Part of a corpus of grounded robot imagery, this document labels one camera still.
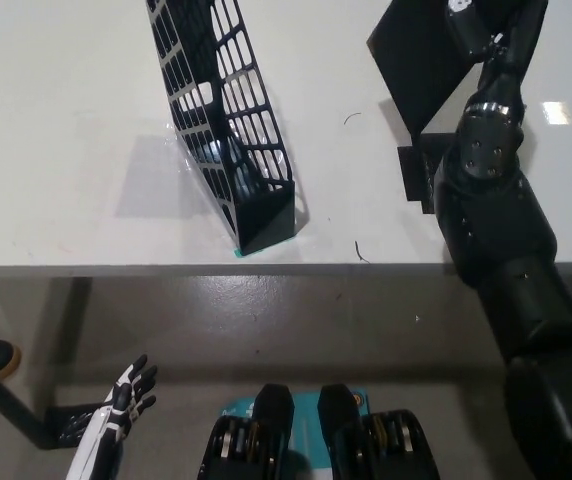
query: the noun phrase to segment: robotic hand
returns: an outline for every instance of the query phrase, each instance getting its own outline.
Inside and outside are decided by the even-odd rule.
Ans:
[[[123,442],[135,421],[155,403],[145,395],[155,386],[157,367],[146,371],[148,358],[142,355],[130,365],[93,414],[66,480],[112,480],[116,478]]]

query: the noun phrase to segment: gray floor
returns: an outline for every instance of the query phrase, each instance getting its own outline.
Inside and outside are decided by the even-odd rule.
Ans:
[[[66,309],[70,286],[0,280],[0,337],[24,350],[7,383],[38,411],[99,401],[148,353],[159,400],[127,441],[120,480],[194,479],[219,409],[267,381],[343,381],[366,387],[372,410],[412,409],[444,480],[531,478],[490,330],[455,278],[96,279]],[[64,479],[73,454],[35,450],[0,417],[0,479]]]

